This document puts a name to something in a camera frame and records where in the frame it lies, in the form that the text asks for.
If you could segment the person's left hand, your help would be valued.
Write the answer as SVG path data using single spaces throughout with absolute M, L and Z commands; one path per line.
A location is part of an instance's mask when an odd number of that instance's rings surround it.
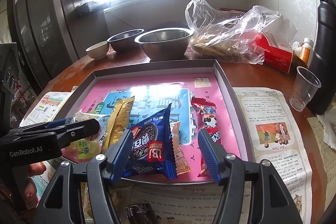
M 38 204 L 37 188 L 31 178 L 37 175 L 41 175 L 45 171 L 46 166 L 42 162 L 37 162 L 29 165 L 27 185 L 24 191 L 25 203 L 28 210 L 33 209 Z

